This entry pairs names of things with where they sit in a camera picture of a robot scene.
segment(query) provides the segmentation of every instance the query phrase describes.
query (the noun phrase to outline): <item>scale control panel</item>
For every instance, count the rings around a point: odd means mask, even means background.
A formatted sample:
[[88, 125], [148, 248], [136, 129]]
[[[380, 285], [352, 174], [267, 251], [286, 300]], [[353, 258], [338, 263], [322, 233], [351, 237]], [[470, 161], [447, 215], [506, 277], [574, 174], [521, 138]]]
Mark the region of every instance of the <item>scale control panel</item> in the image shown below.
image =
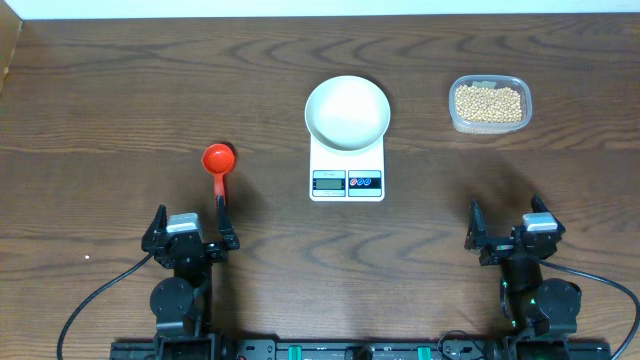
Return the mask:
[[382, 171], [379, 170], [316, 170], [312, 181], [314, 197], [382, 196]]

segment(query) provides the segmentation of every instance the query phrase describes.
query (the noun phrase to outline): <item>wooden table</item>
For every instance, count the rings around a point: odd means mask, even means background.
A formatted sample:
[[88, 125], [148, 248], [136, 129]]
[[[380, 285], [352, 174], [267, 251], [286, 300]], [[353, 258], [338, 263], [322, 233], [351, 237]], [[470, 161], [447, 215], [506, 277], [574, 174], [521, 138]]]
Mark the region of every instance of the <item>wooden table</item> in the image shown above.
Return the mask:
[[[158, 204], [213, 236], [203, 149], [239, 152], [228, 177], [242, 249], [214, 270], [213, 320], [282, 338], [438, 338], [509, 328], [497, 267], [463, 249], [474, 197], [506, 234], [538, 192], [568, 231], [552, 260], [640, 292], [640, 15], [31, 21], [0, 100], [0, 358], [53, 358], [67, 317], [144, 256]], [[504, 136], [451, 126], [465, 74], [524, 79], [534, 117]], [[308, 198], [310, 91], [375, 79], [393, 117], [387, 198]], [[70, 359], [151, 337], [170, 276], [150, 263], [73, 324]], [[617, 347], [617, 290], [583, 290], [577, 336]], [[626, 353], [640, 357], [640, 340]]]

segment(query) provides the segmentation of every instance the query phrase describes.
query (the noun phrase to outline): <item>container of beans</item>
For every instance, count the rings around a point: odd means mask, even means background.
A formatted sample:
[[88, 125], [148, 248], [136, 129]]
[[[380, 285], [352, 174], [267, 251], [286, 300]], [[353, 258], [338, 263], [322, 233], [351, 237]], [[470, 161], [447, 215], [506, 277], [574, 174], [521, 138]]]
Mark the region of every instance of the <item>container of beans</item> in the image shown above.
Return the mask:
[[453, 127], [470, 134], [503, 134], [529, 123], [533, 108], [527, 84], [513, 76], [468, 75], [449, 91]]

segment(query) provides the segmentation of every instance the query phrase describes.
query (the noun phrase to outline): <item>beans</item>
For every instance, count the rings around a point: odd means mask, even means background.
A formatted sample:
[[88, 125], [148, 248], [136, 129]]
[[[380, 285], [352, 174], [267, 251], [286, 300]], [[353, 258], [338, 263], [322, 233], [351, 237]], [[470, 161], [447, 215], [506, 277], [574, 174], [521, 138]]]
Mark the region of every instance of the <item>beans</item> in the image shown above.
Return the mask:
[[456, 112], [474, 122], [522, 121], [520, 94], [508, 87], [488, 89], [462, 85], [456, 89]]

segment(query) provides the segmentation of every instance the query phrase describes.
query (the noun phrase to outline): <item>cardboard edge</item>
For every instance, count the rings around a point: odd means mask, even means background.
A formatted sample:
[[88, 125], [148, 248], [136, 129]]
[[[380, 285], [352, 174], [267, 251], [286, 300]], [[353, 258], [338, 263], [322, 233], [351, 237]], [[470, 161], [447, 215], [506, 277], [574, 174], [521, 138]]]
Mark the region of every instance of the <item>cardboard edge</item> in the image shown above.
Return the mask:
[[9, 74], [9, 65], [15, 55], [21, 31], [22, 19], [4, 0], [0, 0], [0, 95], [5, 77]]

